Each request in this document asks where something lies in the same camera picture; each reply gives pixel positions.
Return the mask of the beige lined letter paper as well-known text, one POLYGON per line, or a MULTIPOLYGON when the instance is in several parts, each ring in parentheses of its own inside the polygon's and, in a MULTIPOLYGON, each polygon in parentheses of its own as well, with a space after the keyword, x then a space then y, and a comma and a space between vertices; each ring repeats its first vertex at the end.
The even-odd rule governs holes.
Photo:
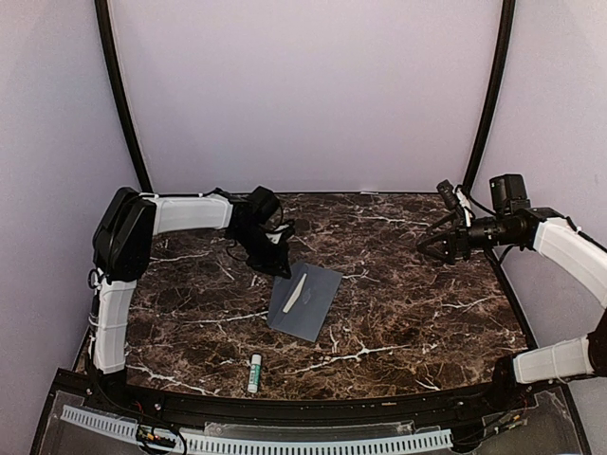
POLYGON ((307 278, 307 273, 304 272, 302 274, 302 276, 300 277, 299 281, 297 282, 297 284, 295 285, 295 287, 292 289, 292 292, 290 293, 290 295, 288 296, 288 299, 285 302, 285 305, 282 309, 282 312, 284 314, 288 314, 290 309, 297 302, 298 298, 300 297, 300 295, 304 289, 304 284, 305 284, 306 278, 307 278))

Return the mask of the grey blue envelope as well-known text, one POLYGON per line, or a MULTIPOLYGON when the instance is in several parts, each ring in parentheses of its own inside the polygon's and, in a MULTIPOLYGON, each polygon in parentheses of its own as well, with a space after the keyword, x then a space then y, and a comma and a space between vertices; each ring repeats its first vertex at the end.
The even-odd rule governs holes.
POLYGON ((291 267, 292 278, 276 278, 267 313, 267 326, 299 339, 317 340, 328 311, 340 287, 340 272, 298 261, 291 267), (284 314, 282 309, 288 296, 306 272, 307 278, 297 302, 284 314))

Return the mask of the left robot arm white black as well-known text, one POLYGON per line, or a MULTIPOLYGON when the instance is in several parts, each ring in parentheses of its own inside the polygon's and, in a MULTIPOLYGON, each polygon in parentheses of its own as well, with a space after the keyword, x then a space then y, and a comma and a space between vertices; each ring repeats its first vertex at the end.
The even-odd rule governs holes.
POLYGON ((295 232, 294 223, 286 218, 276 227, 268 223, 282 210, 276 194, 265 187, 244 195, 221 189, 185 195, 118 189, 92 240, 94 267, 88 284, 94 291, 89 316, 93 367, 102 374, 125 368, 130 303, 150 263, 155 236, 180 230, 222 230, 246 251, 247 266, 288 279, 288 240, 295 232))

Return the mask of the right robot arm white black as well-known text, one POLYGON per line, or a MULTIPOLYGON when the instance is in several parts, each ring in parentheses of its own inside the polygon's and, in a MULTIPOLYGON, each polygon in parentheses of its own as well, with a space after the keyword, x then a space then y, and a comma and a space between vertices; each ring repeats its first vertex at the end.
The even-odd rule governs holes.
MULTIPOLYGON (((491 209, 484 217, 471 210, 473 199, 462 187, 444 180, 437 191, 448 214, 430 225, 418 241, 418 252, 455 264, 475 250, 501 246, 530 250, 558 265, 581 283, 598 301, 606 303, 606 249, 570 217, 551 208, 534 208, 521 175, 507 173, 489 181, 491 209)), ((506 410, 521 394, 521 385, 606 374, 606 321, 582 337, 500 360, 495 382, 484 391, 484 402, 494 411, 506 410)))

